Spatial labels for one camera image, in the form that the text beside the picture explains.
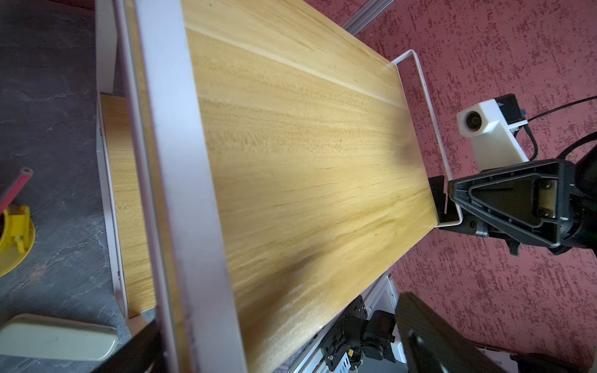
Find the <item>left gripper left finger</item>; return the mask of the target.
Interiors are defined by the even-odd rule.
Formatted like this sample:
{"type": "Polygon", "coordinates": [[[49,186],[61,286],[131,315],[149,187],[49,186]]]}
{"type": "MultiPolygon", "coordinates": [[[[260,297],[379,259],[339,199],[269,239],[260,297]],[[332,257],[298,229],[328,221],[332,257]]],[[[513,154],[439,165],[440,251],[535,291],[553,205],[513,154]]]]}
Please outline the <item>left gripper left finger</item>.
{"type": "Polygon", "coordinates": [[[163,342],[157,321],[145,326],[94,372],[163,372],[163,342]]]}

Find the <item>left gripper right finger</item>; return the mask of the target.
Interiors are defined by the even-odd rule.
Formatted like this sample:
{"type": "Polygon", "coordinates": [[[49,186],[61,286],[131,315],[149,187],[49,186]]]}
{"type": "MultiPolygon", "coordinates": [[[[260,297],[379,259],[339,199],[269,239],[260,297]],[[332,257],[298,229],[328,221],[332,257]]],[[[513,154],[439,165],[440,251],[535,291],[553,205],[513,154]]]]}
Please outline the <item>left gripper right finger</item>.
{"type": "Polygon", "coordinates": [[[402,293],[396,325],[409,372],[502,372],[415,294],[402,293]]]}

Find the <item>wooden two-tier shelf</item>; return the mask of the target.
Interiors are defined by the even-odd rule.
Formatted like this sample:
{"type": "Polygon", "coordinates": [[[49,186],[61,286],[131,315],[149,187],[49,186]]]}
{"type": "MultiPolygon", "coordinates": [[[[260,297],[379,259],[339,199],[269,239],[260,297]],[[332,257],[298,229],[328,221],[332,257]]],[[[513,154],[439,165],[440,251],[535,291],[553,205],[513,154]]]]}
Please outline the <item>wooden two-tier shelf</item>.
{"type": "Polygon", "coordinates": [[[303,1],[99,1],[113,288],[168,372],[271,372],[439,225],[396,65],[303,1]]]}

